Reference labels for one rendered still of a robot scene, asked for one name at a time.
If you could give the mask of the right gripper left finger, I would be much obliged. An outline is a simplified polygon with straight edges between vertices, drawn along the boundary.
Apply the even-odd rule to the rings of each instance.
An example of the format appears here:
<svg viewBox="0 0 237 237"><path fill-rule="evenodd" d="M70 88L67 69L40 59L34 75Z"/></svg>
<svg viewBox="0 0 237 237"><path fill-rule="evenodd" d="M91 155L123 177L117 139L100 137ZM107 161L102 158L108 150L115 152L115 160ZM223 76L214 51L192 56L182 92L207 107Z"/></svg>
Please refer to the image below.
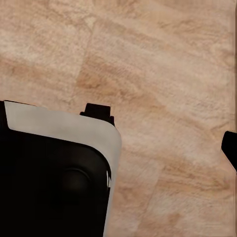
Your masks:
<svg viewBox="0 0 237 237"><path fill-rule="evenodd" d="M0 137L0 190L26 150L21 131Z"/></svg>

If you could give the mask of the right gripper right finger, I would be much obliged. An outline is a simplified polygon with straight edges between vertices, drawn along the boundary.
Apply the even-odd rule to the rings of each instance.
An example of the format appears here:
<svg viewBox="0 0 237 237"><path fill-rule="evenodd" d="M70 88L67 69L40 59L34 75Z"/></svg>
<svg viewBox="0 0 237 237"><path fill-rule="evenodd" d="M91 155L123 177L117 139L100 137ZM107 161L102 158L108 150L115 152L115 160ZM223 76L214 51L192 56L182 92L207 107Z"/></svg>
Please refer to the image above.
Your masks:
<svg viewBox="0 0 237 237"><path fill-rule="evenodd" d="M226 131L221 149L237 171L237 133Z"/></svg>

